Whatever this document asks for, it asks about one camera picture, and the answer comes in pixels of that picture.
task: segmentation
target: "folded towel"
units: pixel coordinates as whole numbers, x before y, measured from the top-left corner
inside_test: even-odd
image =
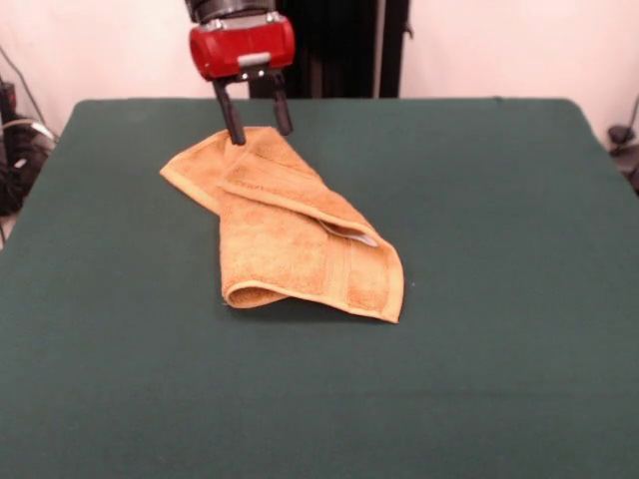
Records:
[[[291,296],[398,322],[403,271],[395,249],[276,130],[246,133],[241,147],[217,133],[161,170],[220,217],[226,302],[249,308]]]

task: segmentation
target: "black cable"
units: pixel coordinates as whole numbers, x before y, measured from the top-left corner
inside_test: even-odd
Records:
[[[35,98],[33,98],[33,94],[31,93],[31,90],[29,89],[29,85],[27,85],[27,81],[24,79],[24,76],[22,75],[22,72],[11,61],[11,59],[7,55],[7,52],[5,52],[4,48],[2,48],[2,45],[0,45],[0,54],[4,57],[6,62],[9,64],[9,66],[13,69],[14,72],[16,72],[16,75],[18,75],[18,77],[20,78],[20,81],[22,82],[22,85],[24,86],[24,89],[27,92],[27,96],[29,97],[29,100],[31,100],[31,103],[33,104],[33,107],[36,109],[36,112],[38,114],[38,117],[40,118],[40,121],[43,124],[46,124],[47,122],[44,121],[44,116],[42,115],[42,112],[40,111],[40,107],[38,106],[38,102],[36,102]]]
[[[623,142],[621,142],[621,145],[625,145],[630,140],[630,136],[632,135],[632,126],[637,121],[637,111],[639,111],[639,95],[637,96],[637,99],[635,100],[635,108],[632,111],[632,116],[630,117],[630,122],[628,123],[628,130],[626,130],[626,135],[624,136]]]

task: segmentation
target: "green tablecloth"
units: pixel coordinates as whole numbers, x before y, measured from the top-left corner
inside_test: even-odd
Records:
[[[398,326],[223,305],[218,220],[158,174],[217,108],[76,109],[0,253],[0,477],[639,477],[639,202],[574,105],[292,102]]]

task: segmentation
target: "towel fold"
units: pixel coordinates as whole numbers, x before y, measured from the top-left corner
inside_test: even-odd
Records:
[[[272,128],[226,131],[171,159],[161,175],[220,217],[222,295],[236,308],[286,297],[398,322],[395,249],[332,192]]]

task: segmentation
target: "cable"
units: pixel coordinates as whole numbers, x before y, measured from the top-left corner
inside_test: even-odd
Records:
[[[44,116],[42,115],[42,112],[40,111],[40,107],[38,106],[38,102],[36,102],[35,98],[33,98],[33,94],[31,93],[31,90],[29,89],[29,85],[27,85],[27,81],[24,79],[24,76],[22,75],[22,72],[11,61],[11,59],[7,55],[7,52],[5,52],[4,48],[2,48],[2,45],[0,45],[0,55],[2,55],[4,57],[6,62],[9,64],[9,66],[13,69],[14,72],[16,72],[16,75],[18,75],[18,77],[20,78],[20,81],[22,82],[22,85],[24,86],[24,89],[27,92],[27,96],[29,97],[29,100],[31,100],[31,103],[33,104],[33,107],[36,109],[36,112],[38,114],[38,118],[40,119],[40,121],[42,123],[47,123],[47,122],[44,121]]]
[[[60,140],[58,136],[55,133],[53,133],[51,130],[49,130],[45,125],[38,123],[35,120],[31,120],[29,118],[20,118],[18,120],[12,120],[11,122],[7,122],[4,125],[2,125],[2,129],[6,130],[8,128],[17,127],[19,125],[25,125],[27,127],[30,127],[36,132],[41,133],[45,137],[49,138],[54,143],[58,143],[58,140]]]
[[[626,130],[626,135],[623,138],[623,142],[621,142],[622,145],[625,145],[630,140],[630,135],[632,135],[632,126],[637,121],[637,111],[639,111],[639,95],[635,100],[635,108],[632,111],[632,116],[630,117],[630,122],[628,123],[628,130]]]

